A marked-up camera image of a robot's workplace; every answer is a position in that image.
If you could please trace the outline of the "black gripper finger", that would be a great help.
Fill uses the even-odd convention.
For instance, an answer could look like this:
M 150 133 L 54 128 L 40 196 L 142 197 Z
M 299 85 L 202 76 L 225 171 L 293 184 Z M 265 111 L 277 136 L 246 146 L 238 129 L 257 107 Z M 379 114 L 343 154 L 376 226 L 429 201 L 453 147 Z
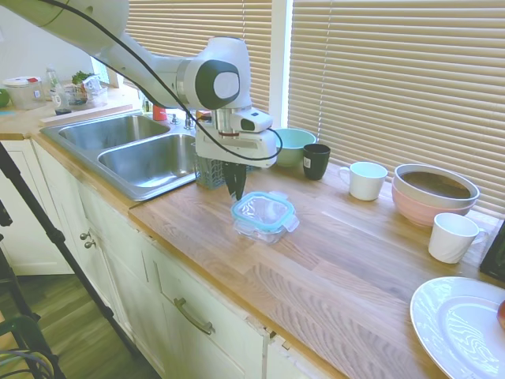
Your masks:
M 235 195 L 235 176 L 233 163 L 223 162 L 223 177 L 225 178 L 229 195 Z
M 246 181 L 246 165 L 233 163 L 234 194 L 237 201 L 241 200 Z

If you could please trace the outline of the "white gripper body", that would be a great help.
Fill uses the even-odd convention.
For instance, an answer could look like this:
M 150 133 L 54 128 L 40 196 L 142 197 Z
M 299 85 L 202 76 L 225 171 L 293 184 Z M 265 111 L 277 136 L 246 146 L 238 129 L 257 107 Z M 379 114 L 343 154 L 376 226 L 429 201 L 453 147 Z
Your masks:
M 196 154 L 206 159 L 269 168 L 276 163 L 279 138 L 266 129 L 260 133 L 239 133 L 224 137 L 214 127 L 196 130 Z

